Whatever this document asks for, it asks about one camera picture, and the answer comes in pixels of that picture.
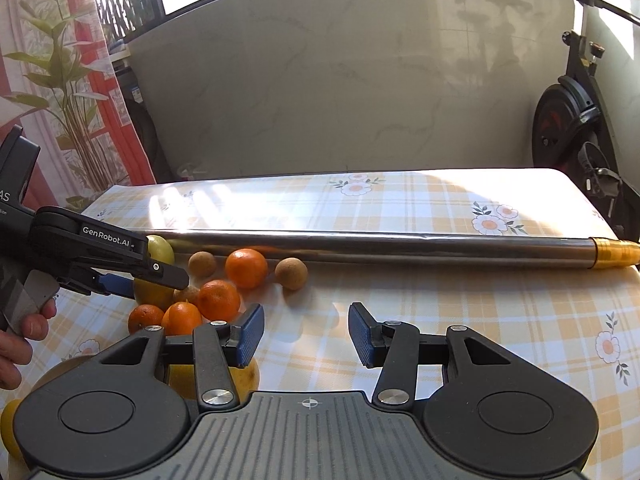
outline human hand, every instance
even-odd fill
[[[56,315],[56,301],[49,300],[39,314],[25,316],[21,323],[23,337],[0,332],[0,388],[15,390],[22,377],[15,365],[31,362],[33,349],[27,339],[42,341],[49,333],[48,320]]]

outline floral tablecloth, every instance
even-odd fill
[[[85,212],[126,228],[430,232],[478,236],[614,237],[587,199],[553,170],[357,173],[113,187]],[[466,324],[585,394],[600,433],[584,472],[640,478],[640,276],[600,271],[310,264],[310,280],[283,294],[249,293],[266,310],[256,359],[265,390],[364,390],[379,371],[359,363],[346,323],[364,303],[379,319],[423,333]],[[127,335],[130,300],[67,291],[48,339],[35,344],[21,397],[48,368]],[[421,367],[418,394],[441,385]],[[6,452],[1,455],[5,473]]]

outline curtain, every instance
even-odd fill
[[[24,204],[76,211],[114,184],[154,184],[94,0],[0,0],[0,140],[41,147]]]

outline tablecloth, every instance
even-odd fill
[[[610,237],[588,200],[554,170],[441,170],[284,176],[113,187],[85,214],[125,228],[287,229],[460,233],[478,236]],[[360,365],[346,314],[361,301],[378,319],[423,333],[466,324],[581,391],[600,419],[585,474],[640,478],[640,276],[633,268],[508,268],[310,264],[308,285],[283,293],[271,280],[245,295],[266,310],[258,346],[260,388],[364,390],[378,370]],[[59,314],[21,397],[60,360],[127,335],[134,307],[115,297],[61,291]],[[420,367],[418,395],[442,384]],[[2,473],[6,452],[0,456]]]

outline marble wall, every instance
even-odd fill
[[[607,0],[640,15],[640,0]],[[640,190],[640,27],[604,9],[586,9],[583,33],[605,47],[596,81],[613,127],[622,177]]]
[[[529,165],[572,0],[218,0],[129,44],[203,178]]]

